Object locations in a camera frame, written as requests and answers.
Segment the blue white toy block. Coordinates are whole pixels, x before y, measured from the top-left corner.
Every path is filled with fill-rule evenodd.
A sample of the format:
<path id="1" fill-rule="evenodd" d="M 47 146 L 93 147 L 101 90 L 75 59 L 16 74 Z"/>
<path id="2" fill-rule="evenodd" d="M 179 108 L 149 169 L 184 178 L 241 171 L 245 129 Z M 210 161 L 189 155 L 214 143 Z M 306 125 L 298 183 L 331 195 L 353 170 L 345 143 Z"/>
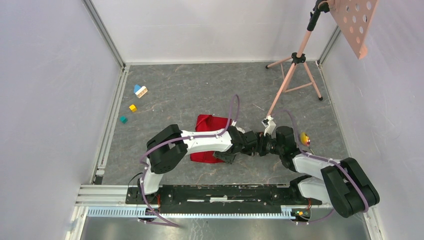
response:
<path id="1" fill-rule="evenodd" d="M 141 98 L 148 92 L 148 89 L 145 86 L 140 86 L 138 84 L 135 84 L 133 92 L 137 96 L 137 98 Z"/>

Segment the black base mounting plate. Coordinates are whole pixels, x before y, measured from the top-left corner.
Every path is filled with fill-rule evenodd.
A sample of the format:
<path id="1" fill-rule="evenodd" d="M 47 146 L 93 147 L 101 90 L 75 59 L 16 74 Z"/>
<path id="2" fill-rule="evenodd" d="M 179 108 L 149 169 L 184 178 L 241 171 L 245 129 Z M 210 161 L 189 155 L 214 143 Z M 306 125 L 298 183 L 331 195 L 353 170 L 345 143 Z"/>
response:
<path id="1" fill-rule="evenodd" d="M 322 204 L 287 184 L 162 185 L 146 199 L 161 214 L 276 214 L 281 206 Z"/>

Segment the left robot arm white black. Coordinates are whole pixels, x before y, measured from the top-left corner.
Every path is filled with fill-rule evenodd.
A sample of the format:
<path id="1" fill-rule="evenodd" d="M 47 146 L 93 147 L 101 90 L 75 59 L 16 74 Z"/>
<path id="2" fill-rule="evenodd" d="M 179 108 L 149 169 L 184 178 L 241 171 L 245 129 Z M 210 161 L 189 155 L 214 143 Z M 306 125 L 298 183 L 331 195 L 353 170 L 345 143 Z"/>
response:
<path id="1" fill-rule="evenodd" d="M 186 155 L 212 152 L 214 158 L 231 164 L 236 154 L 256 152 L 257 143 L 256 133 L 242 132 L 232 125 L 216 131 L 192 132 L 171 124 L 146 144 L 147 167 L 139 180 L 137 196 L 145 204 L 153 203 L 163 175 L 173 170 Z"/>

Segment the pink tripod stand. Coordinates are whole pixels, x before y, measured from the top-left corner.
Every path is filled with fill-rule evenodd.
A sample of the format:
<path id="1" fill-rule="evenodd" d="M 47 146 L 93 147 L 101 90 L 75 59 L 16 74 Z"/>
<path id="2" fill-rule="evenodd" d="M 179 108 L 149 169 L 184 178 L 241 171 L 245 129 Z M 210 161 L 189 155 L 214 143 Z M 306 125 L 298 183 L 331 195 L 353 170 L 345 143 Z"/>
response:
<path id="1" fill-rule="evenodd" d="M 308 43 L 308 41 L 310 40 L 311 34 L 314 31 L 317 22 L 320 18 L 321 13 L 328 13 L 330 11 L 330 8 L 333 4 L 329 3 L 329 0 L 317 0 L 315 2 L 314 8 L 312 9 L 312 11 L 310 12 L 310 18 L 309 18 L 309 22 L 306 28 L 306 32 L 305 35 L 301 41 L 301 44 L 299 46 L 299 49 L 297 52 L 293 52 L 291 54 L 290 57 L 284 58 L 282 60 L 270 63 L 268 65 L 265 66 L 266 69 L 272 68 L 276 65 L 280 65 L 281 67 L 283 66 L 283 62 L 287 62 L 289 60 L 291 60 L 291 65 L 289 70 L 287 71 L 286 75 L 284 75 L 284 71 L 281 70 L 281 73 L 283 75 L 283 82 L 266 114 L 266 117 L 271 116 L 273 113 L 273 110 L 281 96 L 282 93 L 287 93 L 287 92 L 291 92 L 294 90 L 299 90 L 308 86 L 313 86 L 315 89 L 315 92 L 317 94 L 318 100 L 322 101 L 323 100 L 323 96 L 315 82 L 315 79 L 306 63 L 306 55 L 304 53 L 306 45 Z M 297 68 L 298 65 L 303 65 L 304 69 L 306 70 L 306 73 L 309 77 L 310 82 L 306 83 L 304 85 L 298 86 L 298 87 L 294 87 L 291 89 L 288 89 L 291 79 L 295 73 L 295 70 Z"/>

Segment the pink perforated board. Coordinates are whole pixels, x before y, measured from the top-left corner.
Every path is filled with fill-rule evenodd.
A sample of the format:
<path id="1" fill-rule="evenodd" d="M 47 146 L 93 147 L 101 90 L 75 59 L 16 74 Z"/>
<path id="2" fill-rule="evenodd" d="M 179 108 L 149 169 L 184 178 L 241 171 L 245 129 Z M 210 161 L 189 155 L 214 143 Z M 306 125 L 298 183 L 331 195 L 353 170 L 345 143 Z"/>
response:
<path id="1" fill-rule="evenodd" d="M 330 0 L 330 13 L 357 59 L 368 54 L 365 44 L 379 0 Z"/>

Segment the iridescent spoon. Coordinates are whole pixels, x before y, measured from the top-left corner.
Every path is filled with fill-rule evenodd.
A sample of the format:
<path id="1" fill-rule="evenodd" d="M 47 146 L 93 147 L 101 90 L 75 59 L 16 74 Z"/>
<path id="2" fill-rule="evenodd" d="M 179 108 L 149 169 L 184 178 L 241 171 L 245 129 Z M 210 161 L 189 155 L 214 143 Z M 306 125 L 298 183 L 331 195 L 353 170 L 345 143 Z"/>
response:
<path id="1" fill-rule="evenodd" d="M 311 139 L 305 132 L 301 132 L 299 134 L 299 139 L 301 144 L 307 147 L 310 153 L 314 154 L 314 151 L 311 148 Z"/>

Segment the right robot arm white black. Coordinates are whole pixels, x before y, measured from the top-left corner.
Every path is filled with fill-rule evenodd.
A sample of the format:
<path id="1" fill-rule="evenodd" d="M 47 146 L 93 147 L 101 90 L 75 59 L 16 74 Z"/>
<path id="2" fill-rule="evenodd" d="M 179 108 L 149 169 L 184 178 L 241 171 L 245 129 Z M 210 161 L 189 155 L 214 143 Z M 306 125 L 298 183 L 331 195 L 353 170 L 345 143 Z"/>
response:
<path id="1" fill-rule="evenodd" d="M 343 218 L 367 212 L 380 203 L 377 189 L 355 158 L 327 159 L 301 150 L 294 129 L 288 126 L 278 127 L 275 137 L 264 132 L 257 137 L 260 156 L 277 155 L 285 168 L 304 174 L 288 191 L 293 203 L 316 199 L 331 204 Z"/>

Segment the yellow toy cube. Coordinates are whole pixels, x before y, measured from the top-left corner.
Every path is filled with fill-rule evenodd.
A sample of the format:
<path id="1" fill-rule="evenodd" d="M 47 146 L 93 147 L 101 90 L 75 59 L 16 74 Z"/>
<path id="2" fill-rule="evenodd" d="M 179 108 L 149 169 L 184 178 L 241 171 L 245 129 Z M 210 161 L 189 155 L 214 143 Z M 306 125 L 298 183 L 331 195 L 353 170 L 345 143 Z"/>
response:
<path id="1" fill-rule="evenodd" d="M 136 107 L 134 104 L 132 104 L 132 105 L 130 105 L 130 106 L 129 106 L 129 109 L 130 109 L 132 112 L 135 112 L 135 111 L 137 110 L 137 107 Z"/>

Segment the teal toy cube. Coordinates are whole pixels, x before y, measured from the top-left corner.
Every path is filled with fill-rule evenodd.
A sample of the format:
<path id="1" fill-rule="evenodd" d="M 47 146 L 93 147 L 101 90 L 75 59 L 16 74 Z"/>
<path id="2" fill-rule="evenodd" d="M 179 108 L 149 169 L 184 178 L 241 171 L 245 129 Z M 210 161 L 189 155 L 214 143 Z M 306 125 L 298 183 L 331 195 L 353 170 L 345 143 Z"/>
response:
<path id="1" fill-rule="evenodd" d="M 125 124 L 125 123 L 127 123 L 127 122 L 128 122 L 128 119 L 127 119 L 125 116 L 121 116 L 121 117 L 119 118 L 119 120 L 120 120 L 123 124 Z"/>

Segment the red cloth napkin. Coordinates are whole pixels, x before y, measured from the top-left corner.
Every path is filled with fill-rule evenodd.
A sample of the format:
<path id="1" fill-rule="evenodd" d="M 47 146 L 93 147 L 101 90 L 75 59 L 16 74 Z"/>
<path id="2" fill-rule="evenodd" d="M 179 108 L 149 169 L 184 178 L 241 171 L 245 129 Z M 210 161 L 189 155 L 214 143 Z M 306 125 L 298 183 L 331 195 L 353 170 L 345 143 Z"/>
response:
<path id="1" fill-rule="evenodd" d="M 217 117 L 210 114 L 200 114 L 197 117 L 195 131 L 196 132 L 209 132 L 218 131 L 223 129 L 227 124 L 228 119 L 225 117 Z M 192 162 L 218 164 L 224 163 L 223 160 L 214 156 L 213 151 L 192 153 L 190 155 Z"/>

